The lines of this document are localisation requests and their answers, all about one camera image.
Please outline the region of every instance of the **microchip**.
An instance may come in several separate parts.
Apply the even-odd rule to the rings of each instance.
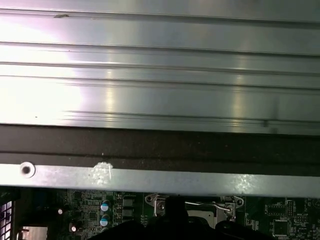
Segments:
[[[273,234],[275,237],[288,236],[288,221],[285,220],[274,220],[273,221]]]
[[[122,210],[122,216],[124,218],[133,218],[134,211],[132,209],[123,209]]]
[[[122,205],[124,207],[133,207],[134,206],[134,200],[132,198],[124,198],[122,201]]]
[[[89,212],[89,219],[97,219],[97,213],[94,211]]]
[[[75,198],[75,199],[81,199],[81,192],[80,191],[76,191],[76,192],[74,192],[74,194],[73,194],[73,197]]]
[[[119,223],[122,223],[122,218],[116,218],[116,219],[115,219],[115,222],[118,223],[118,224],[119,224]]]

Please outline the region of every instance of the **screw hole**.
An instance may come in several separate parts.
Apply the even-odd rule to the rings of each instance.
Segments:
[[[31,169],[30,169],[29,166],[24,166],[24,167],[22,168],[22,173],[23,173],[23,174],[29,174],[30,172],[31,172]]]

